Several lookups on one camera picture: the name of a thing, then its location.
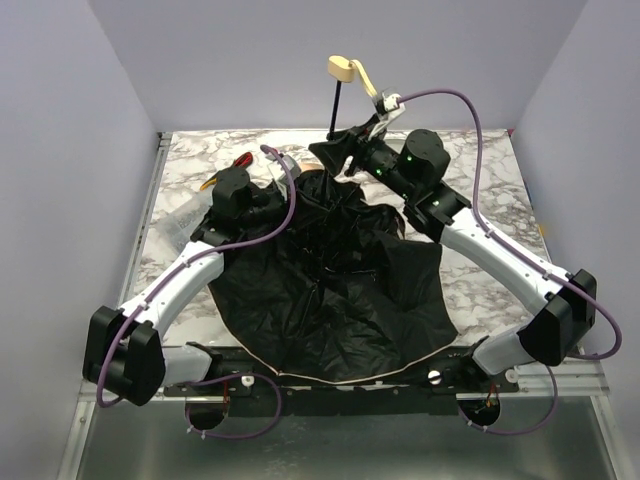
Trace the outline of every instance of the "white marble tabletop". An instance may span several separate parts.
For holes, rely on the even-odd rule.
[[[387,141],[401,145],[408,132],[392,132]],[[471,198],[476,159],[474,132],[438,132],[451,155],[445,175],[447,183]],[[145,241],[142,262],[134,291],[138,293],[166,269],[176,251],[166,230],[167,215],[184,212],[184,204],[193,198],[199,186],[216,170],[225,168],[240,154],[253,153],[255,161],[249,172],[259,185],[270,180],[268,160],[260,144],[275,147],[299,162],[319,163],[307,145],[324,140],[325,130],[233,130],[180,132],[173,135],[171,149],[162,175],[159,193]],[[537,255],[546,258],[515,155],[505,130],[484,132],[484,166],[481,180],[481,211],[505,233]],[[389,203],[401,207],[402,200],[366,173],[354,179],[363,185],[369,203]],[[407,224],[407,237],[429,241]],[[455,344],[470,345],[479,338],[518,325],[530,315],[502,285],[462,255],[443,249],[440,277],[449,315],[458,329]],[[196,341],[203,345],[238,346],[222,323],[207,290],[200,292],[178,316],[165,336],[167,345]]]

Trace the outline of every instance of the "black fabric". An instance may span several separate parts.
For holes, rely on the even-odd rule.
[[[329,178],[322,204],[321,171],[296,186],[286,232],[235,252],[210,284],[231,334],[278,371],[328,382],[391,373],[449,345],[440,245],[403,240],[396,209],[367,205],[355,183]]]

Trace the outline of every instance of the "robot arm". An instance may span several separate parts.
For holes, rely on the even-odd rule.
[[[468,358],[461,362],[466,363],[464,368],[471,363],[475,372],[472,376],[481,376],[481,372],[491,376],[533,361],[560,364],[592,327],[595,311],[583,298],[550,281],[547,275],[568,278],[595,298],[593,276],[584,270],[570,275],[529,252],[484,219],[494,234],[541,265],[546,274],[540,274],[507,251],[480,227],[469,200],[442,180],[450,157],[438,135],[429,130],[414,130],[397,153],[383,141],[385,130],[376,129],[380,123],[389,121],[384,113],[387,109],[384,98],[376,108],[378,114],[365,124],[336,132],[332,140],[312,144],[309,150],[332,175],[342,171],[347,158],[352,157],[345,171],[347,176],[364,170],[400,195],[405,201],[403,213],[416,231],[473,260],[534,315],[524,327],[489,337],[472,347]],[[379,134],[372,137],[372,131]]]
[[[278,161],[287,167],[292,178],[300,174],[291,157],[282,156]],[[282,172],[276,172],[274,179],[278,188],[288,183]],[[286,197],[286,188],[280,190]],[[265,200],[247,172],[239,168],[219,172],[212,195],[213,206],[173,264],[118,309],[102,306],[93,314],[83,364],[86,380],[98,383],[116,332],[134,312],[138,312],[135,320],[107,367],[107,390],[135,405],[144,405],[163,386],[220,376],[215,353],[195,343],[163,347],[162,338],[193,297],[222,274],[224,255],[206,252],[242,241],[244,227],[283,217],[286,209],[282,198]]]

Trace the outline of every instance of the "gray wall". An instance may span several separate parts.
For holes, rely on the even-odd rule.
[[[640,472],[640,3],[590,0],[518,123],[516,155],[556,263],[591,270],[624,331],[604,363]],[[608,349],[601,317],[588,347]]]
[[[513,127],[585,0],[90,0],[159,129],[325,127],[331,54],[378,88],[459,88],[488,127]],[[371,105],[346,89],[339,122]],[[412,104],[402,126],[470,127],[458,100]]]
[[[84,0],[0,2],[0,478],[55,478],[157,137]]]

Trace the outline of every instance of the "bolt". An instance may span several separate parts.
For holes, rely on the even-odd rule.
[[[251,375],[245,375],[242,377],[242,385],[244,385],[247,388],[253,385],[254,382],[255,382],[255,379]]]
[[[440,385],[440,382],[442,382],[442,375],[437,370],[431,370],[428,373],[427,378],[431,385]]]
[[[516,372],[513,368],[510,368],[504,373],[504,378],[507,379],[509,383],[517,383],[518,382],[518,372]]]

